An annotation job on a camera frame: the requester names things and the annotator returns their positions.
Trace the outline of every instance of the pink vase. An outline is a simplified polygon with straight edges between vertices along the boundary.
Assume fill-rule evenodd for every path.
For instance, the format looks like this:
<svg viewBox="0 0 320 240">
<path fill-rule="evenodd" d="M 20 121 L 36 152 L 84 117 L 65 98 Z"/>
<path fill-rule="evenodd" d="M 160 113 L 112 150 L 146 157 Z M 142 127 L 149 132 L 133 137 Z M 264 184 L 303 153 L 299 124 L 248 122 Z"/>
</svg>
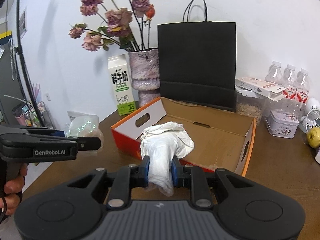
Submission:
<svg viewBox="0 0 320 240">
<path fill-rule="evenodd" d="M 149 91 L 138 91 L 139 95 L 139 106 L 142 107 L 152 101 L 153 99 L 160 96 L 160 89 L 149 90 Z"/>
<path fill-rule="evenodd" d="M 139 91 L 160 88 L 158 49 L 129 52 L 132 87 Z"/>
</svg>

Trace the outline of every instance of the bag handle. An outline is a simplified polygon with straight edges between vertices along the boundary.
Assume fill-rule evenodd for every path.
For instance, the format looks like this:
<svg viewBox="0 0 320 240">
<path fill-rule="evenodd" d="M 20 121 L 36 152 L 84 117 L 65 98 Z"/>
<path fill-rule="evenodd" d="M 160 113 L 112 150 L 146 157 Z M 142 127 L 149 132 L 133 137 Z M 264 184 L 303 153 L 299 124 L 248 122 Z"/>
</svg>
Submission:
<svg viewBox="0 0 320 240">
<path fill-rule="evenodd" d="M 192 5 L 193 1 L 194 1 L 194 0 L 192 0 L 192 1 L 188 4 L 186 10 L 184 11 L 182 22 L 184 22 L 184 17 L 185 17 L 185 15 L 186 15 L 187 10 L 188 10 L 187 22 L 188 22 L 188 20 L 189 20 L 189 14 L 190 14 L 190 9 L 191 9 L 191 5 Z M 208 8 L 207 8 L 207 3 L 205 2 L 205 0 L 203 0 L 203 2 L 204 2 L 204 21 L 206 22 L 206 21 L 207 21 L 207 15 L 208 15 Z"/>
</svg>

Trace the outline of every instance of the bottle cap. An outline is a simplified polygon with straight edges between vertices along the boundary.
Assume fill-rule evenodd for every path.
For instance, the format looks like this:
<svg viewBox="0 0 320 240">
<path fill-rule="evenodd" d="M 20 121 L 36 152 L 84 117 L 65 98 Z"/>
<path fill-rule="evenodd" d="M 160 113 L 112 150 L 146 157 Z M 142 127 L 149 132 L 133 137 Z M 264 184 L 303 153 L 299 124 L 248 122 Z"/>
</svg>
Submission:
<svg viewBox="0 0 320 240">
<path fill-rule="evenodd" d="M 273 61 L 272 64 L 276 67 L 281 67 L 281 62 Z"/>
<path fill-rule="evenodd" d="M 305 74 L 305 75 L 308 75 L 308 74 L 309 74 L 309 71 L 306 70 L 306 69 L 303 69 L 303 68 L 300 70 L 300 72 L 301 72 L 302 74 Z"/>
<path fill-rule="evenodd" d="M 293 65 L 288 64 L 288 69 L 290 69 L 290 70 L 296 70 L 296 67 L 293 66 Z"/>
</svg>

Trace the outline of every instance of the plastic water bottle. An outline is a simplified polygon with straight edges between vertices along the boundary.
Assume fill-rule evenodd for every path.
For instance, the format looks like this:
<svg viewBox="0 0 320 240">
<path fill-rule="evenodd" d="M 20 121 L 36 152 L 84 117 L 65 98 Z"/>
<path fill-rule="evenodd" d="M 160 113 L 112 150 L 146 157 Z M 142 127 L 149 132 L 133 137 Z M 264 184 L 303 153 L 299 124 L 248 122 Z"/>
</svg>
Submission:
<svg viewBox="0 0 320 240">
<path fill-rule="evenodd" d="M 288 67 L 284 70 L 282 76 L 282 85 L 286 88 L 283 90 L 283 94 L 286 98 L 295 99 L 297 87 L 294 85 L 296 81 L 295 71 L 296 67 L 288 64 Z"/>
<path fill-rule="evenodd" d="M 269 68 L 268 75 L 265 78 L 265 81 L 281 86 L 282 85 L 281 79 L 282 79 L 281 63 L 273 61 L 272 65 Z"/>
<path fill-rule="evenodd" d="M 294 86 L 297 87 L 296 101 L 305 103 L 308 99 L 310 84 L 309 84 L 308 70 L 301 69 L 297 74 L 297 80 Z"/>
</svg>

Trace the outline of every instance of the wooden table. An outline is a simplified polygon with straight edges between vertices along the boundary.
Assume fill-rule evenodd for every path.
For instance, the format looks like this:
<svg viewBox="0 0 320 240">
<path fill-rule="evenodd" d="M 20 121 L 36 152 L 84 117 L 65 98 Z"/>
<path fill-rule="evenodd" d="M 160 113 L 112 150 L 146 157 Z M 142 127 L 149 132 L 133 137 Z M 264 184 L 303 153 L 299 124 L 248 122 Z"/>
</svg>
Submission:
<svg viewBox="0 0 320 240">
<path fill-rule="evenodd" d="M 104 134 L 103 151 L 97 156 L 78 155 L 77 160 L 53 163 L 24 193 L 28 198 L 41 191 L 59 185 L 97 167 L 117 171 L 139 160 L 118 151 L 110 126 L 119 120 L 115 112 L 100 124 Z M 246 177 L 266 187 L 296 199 L 303 206 L 307 218 L 299 240 L 320 238 L 320 165 L 313 158 L 313 150 L 306 145 L 306 136 L 299 129 L 294 139 L 273 137 L 264 123 L 257 128 L 253 152 Z M 132 191 L 133 199 L 188 199 L 187 189 L 175 189 L 167 198 L 158 190 Z"/>
</svg>

